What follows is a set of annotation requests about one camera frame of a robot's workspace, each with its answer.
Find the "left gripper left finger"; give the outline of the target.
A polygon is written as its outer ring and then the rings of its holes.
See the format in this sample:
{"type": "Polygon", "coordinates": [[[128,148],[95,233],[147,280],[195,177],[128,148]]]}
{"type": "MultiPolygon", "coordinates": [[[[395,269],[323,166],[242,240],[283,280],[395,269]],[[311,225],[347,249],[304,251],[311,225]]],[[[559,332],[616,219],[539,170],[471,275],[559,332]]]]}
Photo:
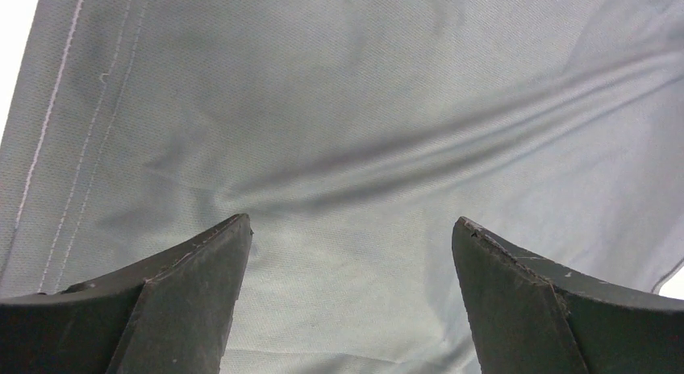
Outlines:
{"type": "Polygon", "coordinates": [[[2,299],[2,372],[219,372],[251,244],[237,214],[58,293],[2,299]]]}

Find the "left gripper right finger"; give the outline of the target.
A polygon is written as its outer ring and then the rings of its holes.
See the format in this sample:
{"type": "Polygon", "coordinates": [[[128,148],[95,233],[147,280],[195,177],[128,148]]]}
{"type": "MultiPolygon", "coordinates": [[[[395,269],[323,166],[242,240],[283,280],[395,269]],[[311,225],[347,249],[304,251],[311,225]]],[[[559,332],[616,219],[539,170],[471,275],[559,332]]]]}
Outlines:
{"type": "Polygon", "coordinates": [[[484,373],[680,373],[681,300],[614,285],[459,218],[452,252],[484,373]]]}

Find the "grey t-shirt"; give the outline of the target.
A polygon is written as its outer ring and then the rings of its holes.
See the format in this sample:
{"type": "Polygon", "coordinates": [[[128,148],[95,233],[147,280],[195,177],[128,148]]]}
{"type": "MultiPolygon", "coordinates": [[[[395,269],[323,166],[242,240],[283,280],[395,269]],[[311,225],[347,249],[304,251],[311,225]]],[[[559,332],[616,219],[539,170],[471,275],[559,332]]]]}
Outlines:
{"type": "Polygon", "coordinates": [[[683,0],[39,0],[1,293],[233,214],[225,373],[477,373],[465,216],[656,291],[683,266],[683,0]]]}

